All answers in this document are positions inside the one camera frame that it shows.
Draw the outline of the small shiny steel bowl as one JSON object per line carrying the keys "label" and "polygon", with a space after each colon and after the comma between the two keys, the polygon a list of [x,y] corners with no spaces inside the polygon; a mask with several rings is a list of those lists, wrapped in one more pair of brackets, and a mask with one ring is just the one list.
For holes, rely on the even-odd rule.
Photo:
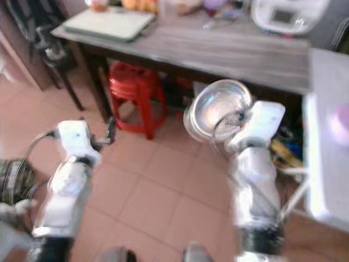
{"label": "small shiny steel bowl", "polygon": [[219,80],[205,87],[185,110],[183,122],[189,135],[199,142],[225,139],[225,114],[247,110],[254,97],[237,80]]}

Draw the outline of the red plastic stool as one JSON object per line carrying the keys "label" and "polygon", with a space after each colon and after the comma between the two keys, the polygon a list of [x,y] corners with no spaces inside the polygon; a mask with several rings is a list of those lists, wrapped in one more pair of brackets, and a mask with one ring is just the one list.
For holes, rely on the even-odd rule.
{"label": "red plastic stool", "polygon": [[[159,73],[148,68],[116,62],[108,70],[109,98],[116,127],[126,132],[142,133],[148,140],[164,124],[168,115],[164,88]],[[129,124],[119,114],[122,103],[132,102],[139,112],[140,124]]]}

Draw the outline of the black wooden chair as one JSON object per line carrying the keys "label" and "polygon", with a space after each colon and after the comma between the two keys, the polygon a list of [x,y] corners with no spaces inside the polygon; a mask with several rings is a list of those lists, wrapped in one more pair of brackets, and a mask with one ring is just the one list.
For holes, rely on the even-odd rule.
{"label": "black wooden chair", "polygon": [[60,85],[57,84],[57,80],[55,78],[55,76],[57,76],[62,80],[63,85],[65,86],[65,89],[68,92],[68,95],[70,95],[71,100],[73,101],[73,103],[75,103],[75,107],[77,107],[79,111],[83,111],[85,108],[80,102],[79,98],[77,97],[77,94],[75,93],[75,90],[70,80],[68,79],[68,72],[73,68],[76,68],[77,63],[75,62],[72,51],[65,44],[64,40],[60,38],[58,39],[60,40],[63,47],[65,48],[65,51],[67,52],[67,56],[60,61],[48,61],[45,59],[42,51],[37,50],[37,43],[39,42],[39,38],[36,32],[35,32],[35,42],[33,43],[33,50],[35,54],[37,54],[38,57],[40,57],[40,59],[43,61],[44,67],[46,68],[49,74],[49,77],[54,83],[55,87],[57,87],[57,89],[60,89]]}

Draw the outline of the grey wooden dining table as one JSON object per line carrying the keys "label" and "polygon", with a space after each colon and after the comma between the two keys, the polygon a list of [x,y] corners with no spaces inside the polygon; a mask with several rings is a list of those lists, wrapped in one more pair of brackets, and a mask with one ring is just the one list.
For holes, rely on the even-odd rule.
{"label": "grey wooden dining table", "polygon": [[310,91],[309,41],[265,33],[246,17],[206,28],[209,21],[204,14],[161,16],[130,38],[100,37],[66,25],[52,34],[67,40],[105,120],[114,115],[101,79],[110,59],[201,83],[237,80],[256,97],[282,103],[284,119],[296,120]]}

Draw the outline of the white tall appliance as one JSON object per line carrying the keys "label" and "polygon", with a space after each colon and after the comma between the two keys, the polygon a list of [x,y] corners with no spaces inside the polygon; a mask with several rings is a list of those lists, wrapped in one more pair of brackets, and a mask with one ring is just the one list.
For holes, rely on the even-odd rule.
{"label": "white tall appliance", "polygon": [[349,55],[312,48],[303,99],[306,210],[349,233]]}

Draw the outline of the black printed cardboard box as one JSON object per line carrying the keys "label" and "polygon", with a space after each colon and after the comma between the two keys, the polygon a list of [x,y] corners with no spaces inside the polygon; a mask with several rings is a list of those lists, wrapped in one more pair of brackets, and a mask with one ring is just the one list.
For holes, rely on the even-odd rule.
{"label": "black printed cardboard box", "polygon": [[15,205],[28,199],[35,172],[26,158],[4,159],[0,180],[0,202]]}

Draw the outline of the pale green table mat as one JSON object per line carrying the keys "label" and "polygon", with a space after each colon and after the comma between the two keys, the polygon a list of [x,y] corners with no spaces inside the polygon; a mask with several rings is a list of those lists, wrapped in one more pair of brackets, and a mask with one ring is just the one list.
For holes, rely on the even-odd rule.
{"label": "pale green table mat", "polygon": [[105,11],[88,9],[63,23],[67,32],[88,37],[130,42],[139,37],[155,21],[154,14],[109,7]]}

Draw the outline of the black grey handheld device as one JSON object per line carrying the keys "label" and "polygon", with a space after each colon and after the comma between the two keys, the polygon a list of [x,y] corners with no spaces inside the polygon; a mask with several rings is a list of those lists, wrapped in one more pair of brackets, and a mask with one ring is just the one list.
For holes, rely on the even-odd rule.
{"label": "black grey handheld device", "polygon": [[42,25],[35,29],[39,38],[37,50],[42,51],[43,57],[51,62],[58,62],[67,56],[60,40],[52,34],[56,27],[55,25]]}

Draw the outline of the grey left robot knee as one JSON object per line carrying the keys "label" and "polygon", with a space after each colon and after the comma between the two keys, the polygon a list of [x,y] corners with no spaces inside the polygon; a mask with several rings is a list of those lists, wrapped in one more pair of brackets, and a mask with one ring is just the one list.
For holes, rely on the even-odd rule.
{"label": "grey left robot knee", "polygon": [[97,255],[94,262],[137,262],[137,257],[127,247],[108,247]]}

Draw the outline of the grey robot knee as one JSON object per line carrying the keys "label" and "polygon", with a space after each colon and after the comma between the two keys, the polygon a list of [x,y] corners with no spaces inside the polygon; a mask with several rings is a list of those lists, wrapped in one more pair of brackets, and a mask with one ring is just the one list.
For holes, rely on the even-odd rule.
{"label": "grey robot knee", "polygon": [[137,257],[127,247],[108,247],[97,255],[94,262],[137,262]]}
{"label": "grey robot knee", "polygon": [[192,242],[183,251],[182,262],[213,262],[213,259],[204,245]]}

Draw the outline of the white rice cooker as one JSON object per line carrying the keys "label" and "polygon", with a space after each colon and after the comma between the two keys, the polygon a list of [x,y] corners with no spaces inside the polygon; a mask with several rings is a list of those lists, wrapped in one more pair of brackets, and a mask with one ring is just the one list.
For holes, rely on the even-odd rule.
{"label": "white rice cooker", "polygon": [[311,32],[332,0],[252,0],[251,18],[263,30],[290,35]]}

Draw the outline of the small orange cup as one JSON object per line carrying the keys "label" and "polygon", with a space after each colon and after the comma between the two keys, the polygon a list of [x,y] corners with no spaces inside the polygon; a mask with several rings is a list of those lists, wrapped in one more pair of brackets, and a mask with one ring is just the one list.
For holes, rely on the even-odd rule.
{"label": "small orange cup", "polygon": [[107,11],[110,6],[110,0],[85,0],[85,2],[90,10],[97,13]]}

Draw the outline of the pile of oranges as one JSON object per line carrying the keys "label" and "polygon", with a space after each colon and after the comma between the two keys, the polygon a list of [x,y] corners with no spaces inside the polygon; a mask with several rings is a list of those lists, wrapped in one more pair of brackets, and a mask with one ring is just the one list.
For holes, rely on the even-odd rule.
{"label": "pile of oranges", "polygon": [[159,12],[158,0],[121,0],[121,2],[122,6],[129,10],[150,14]]}

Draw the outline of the grey right robot knee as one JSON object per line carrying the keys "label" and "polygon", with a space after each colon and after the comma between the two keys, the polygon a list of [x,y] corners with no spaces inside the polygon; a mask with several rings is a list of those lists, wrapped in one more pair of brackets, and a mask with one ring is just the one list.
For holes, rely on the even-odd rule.
{"label": "grey right robot knee", "polygon": [[204,245],[192,242],[183,251],[182,262],[213,262],[213,259]]}

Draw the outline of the black backpack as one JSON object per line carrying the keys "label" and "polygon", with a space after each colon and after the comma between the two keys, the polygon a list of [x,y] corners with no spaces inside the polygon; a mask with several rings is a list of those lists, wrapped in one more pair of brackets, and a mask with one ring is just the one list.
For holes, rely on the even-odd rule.
{"label": "black backpack", "polygon": [[42,25],[59,26],[65,21],[59,0],[2,0],[2,3],[32,51],[35,28]]}

